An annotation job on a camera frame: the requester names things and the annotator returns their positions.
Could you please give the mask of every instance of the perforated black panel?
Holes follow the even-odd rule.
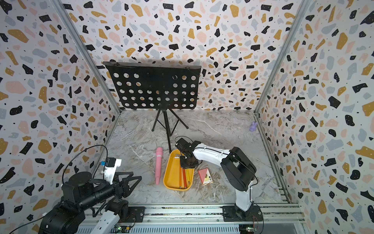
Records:
[[[194,109],[201,66],[103,62],[126,108]]]

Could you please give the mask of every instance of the pink object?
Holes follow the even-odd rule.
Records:
[[[162,153],[163,153],[162,147],[158,147],[156,149],[156,173],[154,175],[154,177],[156,178],[157,185],[160,183],[160,177],[161,177]]]

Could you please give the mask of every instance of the gray marble surface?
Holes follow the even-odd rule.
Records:
[[[254,121],[252,112],[184,110],[176,113],[189,129],[178,124],[171,137],[172,150],[175,149],[177,136],[187,136],[216,148],[239,147],[257,168],[259,182],[252,189],[254,201],[282,202],[259,131],[249,131]],[[122,159],[117,171],[133,171],[135,176],[142,176],[142,181],[126,199],[130,203],[234,203],[235,189],[222,168],[209,162],[203,161],[198,166],[192,187],[186,192],[170,190],[163,185],[169,148],[166,131],[159,123],[155,131],[151,131],[156,114],[156,111],[151,110],[123,111],[108,143],[109,156]],[[177,119],[169,111],[168,116],[173,128]],[[164,123],[162,115],[159,120]],[[159,185],[155,184],[154,179],[157,147],[164,149]],[[203,186],[197,171],[206,167],[209,168],[213,183]]]

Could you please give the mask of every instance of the yellow spot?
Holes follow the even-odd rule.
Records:
[[[278,31],[277,31],[277,33],[274,35],[274,38],[275,39],[277,39],[277,40],[280,40],[281,38],[281,34],[282,34],[282,31],[279,29]]]
[[[366,67],[363,68],[361,75],[367,76],[369,75],[371,69],[373,68],[373,63],[369,63]]]
[[[42,99],[44,103],[47,103],[47,86],[43,86],[39,91],[39,99]]]
[[[46,154],[52,149],[52,146],[49,144],[49,141],[43,139],[39,142],[38,149]]]
[[[303,76],[303,75],[304,75],[304,72],[302,70],[296,70],[295,74],[293,74],[292,76],[295,77],[295,76]]]
[[[217,50],[217,48],[210,48],[209,50],[206,51],[206,56],[207,57],[210,56],[216,50]]]
[[[325,39],[323,39],[316,47],[316,49],[319,49],[323,44],[325,44]]]
[[[127,57],[129,58],[131,56],[131,54],[134,53],[134,51],[135,51],[135,48],[130,48],[130,49],[126,50],[125,52],[126,52]]]
[[[28,42],[28,38],[26,37],[26,35],[21,30],[9,29],[8,33],[9,33],[9,35],[14,36],[15,38],[22,41],[23,43]]]
[[[12,61],[14,65],[18,65],[18,62],[16,58],[14,57],[14,54],[12,51],[5,51],[5,53],[8,55],[8,57],[10,58],[10,60]]]
[[[294,44],[294,50],[297,51],[297,48],[299,47],[300,41],[297,40],[297,42]]]
[[[317,133],[315,133],[313,130],[310,130],[305,134],[305,138],[307,141],[315,140],[317,138]]]
[[[200,15],[199,13],[197,13],[197,12],[194,12],[194,11],[190,11],[190,15],[191,15],[192,17],[196,17],[196,16],[198,16],[198,17],[201,18],[201,15]]]
[[[231,14],[233,15],[233,17],[238,17],[239,7],[237,7],[235,5],[230,5],[230,10],[231,10]]]
[[[195,39],[195,35],[193,34],[193,29],[192,29],[192,28],[190,28],[190,30],[189,30],[187,36],[188,36],[189,38]]]

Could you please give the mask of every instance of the terrazzo wallpaper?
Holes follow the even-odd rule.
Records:
[[[374,4],[312,1],[259,112],[311,233],[374,233]]]
[[[197,109],[250,110],[301,0],[62,2],[122,109],[103,61],[201,65]]]
[[[63,168],[105,142],[116,113],[50,2],[0,6],[0,233],[9,233],[52,209]],[[91,170],[100,150],[74,160],[65,181]]]

